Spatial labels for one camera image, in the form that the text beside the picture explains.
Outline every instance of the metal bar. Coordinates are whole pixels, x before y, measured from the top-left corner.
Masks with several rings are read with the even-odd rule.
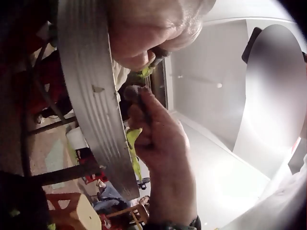
[[[88,162],[81,165],[76,165],[70,168],[57,170],[54,172],[35,175],[30,178],[34,183],[45,185],[57,184],[65,181],[78,179],[86,175],[92,175],[101,172],[97,162]]]
[[[49,43],[49,40],[46,42],[46,44],[44,44],[44,46],[41,48],[41,50],[40,50],[40,52],[37,56],[37,59],[36,59],[35,64],[34,64],[35,70],[37,69],[38,65],[40,64],[41,60],[43,59],[43,55],[45,53],[45,50],[47,48],[48,43]]]
[[[34,77],[34,83],[38,90],[40,91],[41,95],[45,99],[45,101],[48,103],[50,108],[55,112],[55,114],[61,119],[63,124],[65,124],[65,117],[61,113],[61,111],[58,109],[58,107],[55,105],[55,103],[51,100],[49,97],[49,94],[46,92],[44,86],[41,84],[40,80],[37,78],[37,76]]]
[[[70,117],[68,119],[65,119],[65,124],[69,124],[69,123],[72,123],[74,121],[77,121],[77,118],[76,117]],[[32,131],[29,131],[28,132],[28,136],[32,136],[32,135],[35,135],[35,134],[39,134],[41,132],[45,132],[47,130],[50,130],[52,128],[56,128],[56,127],[59,127],[63,125],[63,122],[62,121],[58,121],[58,122],[55,122],[55,123],[52,123],[50,125],[45,125],[43,127],[40,127],[40,128],[37,128],[37,129],[34,129]]]
[[[24,87],[24,92],[23,92],[23,102],[22,102],[22,110],[21,110],[21,118],[20,118],[20,127],[21,127],[21,132],[20,132],[20,153],[21,153],[21,165],[22,165],[22,170],[24,177],[31,177],[31,166],[30,166],[30,158],[29,158],[29,153],[28,153],[28,146],[27,146],[27,102],[29,99],[29,92],[30,92],[30,87],[32,83],[32,76],[33,76],[33,68],[31,61],[29,59],[29,56],[25,52],[25,66],[26,70],[28,72],[27,76],[27,82]]]

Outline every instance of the white ceiling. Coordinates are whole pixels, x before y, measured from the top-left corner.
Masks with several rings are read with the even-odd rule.
[[[208,128],[231,151],[245,105],[241,55],[247,41],[245,20],[208,26],[171,56],[175,110]]]

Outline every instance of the black object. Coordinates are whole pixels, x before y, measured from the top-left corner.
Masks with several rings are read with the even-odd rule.
[[[249,55],[251,54],[251,48],[253,47],[257,37],[259,36],[259,34],[261,33],[262,29],[256,27],[254,28],[252,34],[251,34],[251,38],[249,39],[247,46],[242,54],[242,60],[247,64],[248,62],[248,58]]]
[[[138,183],[138,188],[145,190],[147,188],[146,184],[150,182],[150,178],[149,177],[145,177],[142,179],[142,181],[137,180],[136,181]]]
[[[153,47],[150,49],[155,55],[156,58],[155,60],[150,64],[149,67],[155,67],[157,64],[159,64],[164,58],[168,57],[171,55],[172,52],[164,50],[158,46]]]
[[[180,226],[173,223],[155,224],[148,222],[143,230],[201,230],[201,222],[199,216],[192,220],[189,226]]]

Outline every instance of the floor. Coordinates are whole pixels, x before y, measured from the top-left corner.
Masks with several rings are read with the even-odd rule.
[[[0,75],[0,170],[23,175],[20,158],[20,122],[12,100],[10,74]],[[55,122],[46,119],[42,125]],[[35,128],[28,119],[28,128]],[[66,138],[66,126],[51,129],[28,139],[28,151],[32,175],[63,169],[77,164],[74,153]],[[98,188],[95,182],[85,185],[82,179],[56,185],[45,186],[46,193],[82,192],[95,195]]]

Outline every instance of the red object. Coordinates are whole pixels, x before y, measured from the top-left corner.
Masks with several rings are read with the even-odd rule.
[[[67,95],[64,75],[61,68],[60,55],[58,51],[54,51],[48,57],[44,58],[39,67],[39,80],[42,85],[49,85],[48,94],[50,98],[57,102],[63,95]],[[22,71],[12,77],[12,91],[15,97],[15,105],[18,114],[21,112],[23,102],[24,86],[28,84],[28,72]],[[42,97],[37,86],[32,82],[30,86],[30,94],[27,103],[27,111],[30,114],[41,112],[48,107],[48,103]]]
[[[78,150],[76,150],[76,152],[77,152],[79,164],[84,164],[87,161],[96,162],[96,159],[95,159],[94,155],[92,154],[92,152],[89,148],[78,149]],[[100,174],[87,175],[87,176],[85,176],[85,178],[86,178],[86,181],[84,181],[85,184],[89,184],[89,183],[96,181],[98,179],[100,179],[102,182],[109,181],[102,170],[101,170]]]

